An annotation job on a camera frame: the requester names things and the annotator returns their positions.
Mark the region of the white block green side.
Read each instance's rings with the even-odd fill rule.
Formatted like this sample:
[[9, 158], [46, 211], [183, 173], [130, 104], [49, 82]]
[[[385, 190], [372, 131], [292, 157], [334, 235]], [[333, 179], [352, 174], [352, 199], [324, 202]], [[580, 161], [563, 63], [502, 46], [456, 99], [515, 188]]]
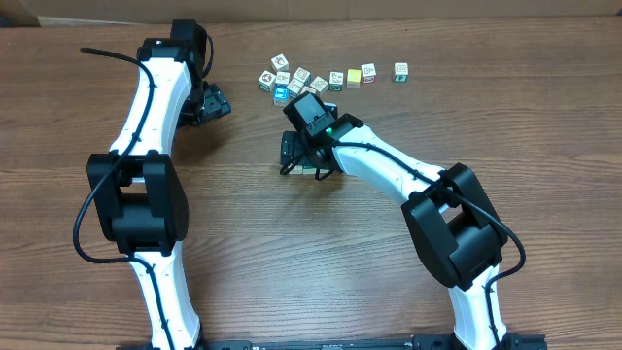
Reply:
[[303, 175], [313, 175], [316, 172], [316, 168], [314, 166], [303, 166], [302, 174]]

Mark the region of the yellow block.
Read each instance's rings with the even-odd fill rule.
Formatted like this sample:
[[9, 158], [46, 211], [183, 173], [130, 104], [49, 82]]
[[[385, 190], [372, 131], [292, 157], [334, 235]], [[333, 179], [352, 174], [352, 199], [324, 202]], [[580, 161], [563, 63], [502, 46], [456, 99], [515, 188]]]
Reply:
[[362, 71], [360, 69], [349, 69], [347, 71], [346, 87], [359, 88], [362, 79]]

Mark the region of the white block butterfly picture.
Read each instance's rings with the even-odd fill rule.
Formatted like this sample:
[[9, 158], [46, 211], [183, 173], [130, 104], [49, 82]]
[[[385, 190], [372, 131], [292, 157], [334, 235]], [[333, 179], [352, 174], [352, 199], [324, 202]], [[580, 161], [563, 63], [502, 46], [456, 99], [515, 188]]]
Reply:
[[297, 174], [302, 174], [302, 173], [303, 173], [303, 168], [300, 166], [293, 168], [290, 172], [291, 175], [297, 175]]

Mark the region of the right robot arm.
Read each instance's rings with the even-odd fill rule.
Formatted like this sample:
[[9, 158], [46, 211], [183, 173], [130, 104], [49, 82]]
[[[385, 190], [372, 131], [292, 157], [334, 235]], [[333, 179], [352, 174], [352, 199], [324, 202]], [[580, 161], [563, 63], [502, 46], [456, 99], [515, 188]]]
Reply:
[[304, 92], [283, 110], [301, 152], [281, 169], [288, 174], [303, 159], [315, 178], [334, 172], [359, 177], [401, 208], [416, 253], [450, 294], [455, 316], [452, 345], [459, 349], [509, 349], [497, 283], [519, 271], [526, 254], [506, 271], [502, 247], [518, 238], [500, 219], [474, 172], [457, 163], [430, 165], [379, 138], [363, 121], [338, 116], [333, 105]]

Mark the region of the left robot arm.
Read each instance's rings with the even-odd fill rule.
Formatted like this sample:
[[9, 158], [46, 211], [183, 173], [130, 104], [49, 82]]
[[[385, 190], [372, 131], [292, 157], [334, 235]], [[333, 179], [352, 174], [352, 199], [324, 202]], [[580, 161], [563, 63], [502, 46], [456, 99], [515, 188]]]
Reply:
[[86, 210], [94, 206], [105, 238], [120, 252], [140, 284], [150, 317], [149, 349], [203, 349], [201, 321], [190, 301], [183, 266], [189, 204], [171, 159], [176, 132], [230, 113], [225, 95], [206, 80], [213, 41], [193, 19], [176, 19], [167, 38], [149, 38], [134, 57], [119, 60], [139, 68], [132, 106], [108, 152], [89, 157], [90, 193], [73, 227], [73, 244], [86, 261], [95, 258], [80, 244]]

